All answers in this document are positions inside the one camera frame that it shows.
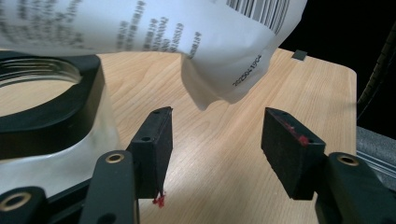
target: metal screw hole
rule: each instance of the metal screw hole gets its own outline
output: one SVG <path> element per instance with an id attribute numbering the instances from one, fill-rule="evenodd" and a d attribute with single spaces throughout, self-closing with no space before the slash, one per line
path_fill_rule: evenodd
<path id="1" fill-rule="evenodd" d="M 346 155 L 340 155 L 337 157 L 337 159 L 346 165 L 350 165 L 350 166 L 358 166 L 359 165 L 359 162 L 355 158 L 352 158 L 352 157 L 349 157 Z"/>
<path id="2" fill-rule="evenodd" d="M 2 202 L 0 202 L 0 211 L 8 212 L 22 207 L 29 202 L 32 195 L 28 192 L 20 192 L 9 195 Z"/>
<path id="3" fill-rule="evenodd" d="M 108 162 L 108 163 L 117 163 L 117 162 L 122 161 L 123 159 L 124 159 L 124 156 L 122 154 L 117 153 L 117 154 L 109 155 L 106 158 L 106 162 Z"/>
<path id="4" fill-rule="evenodd" d="M 150 137 L 142 137 L 142 141 L 148 142 L 149 140 L 151 140 Z"/>

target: wood grain surface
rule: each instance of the wood grain surface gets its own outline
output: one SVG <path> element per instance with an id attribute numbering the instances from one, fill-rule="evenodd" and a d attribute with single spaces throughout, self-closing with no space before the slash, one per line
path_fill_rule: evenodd
<path id="1" fill-rule="evenodd" d="M 289 199 L 262 153 L 264 108 L 292 114 L 326 142 L 327 154 L 355 154 L 356 74 L 341 65 L 311 57 L 298 61 L 291 55 L 278 49 L 267 74 L 244 99 L 233 105 L 215 102 L 205 111 L 181 83 L 179 54 L 99 55 L 122 148 L 150 111 L 174 109 L 165 206 L 140 200 L 142 224 L 318 223 L 314 201 Z M 0 91 L 2 102 L 14 102 L 9 97 L 8 91 Z M 0 115 L 20 105 L 7 106 L 7 111 L 1 106 Z"/>

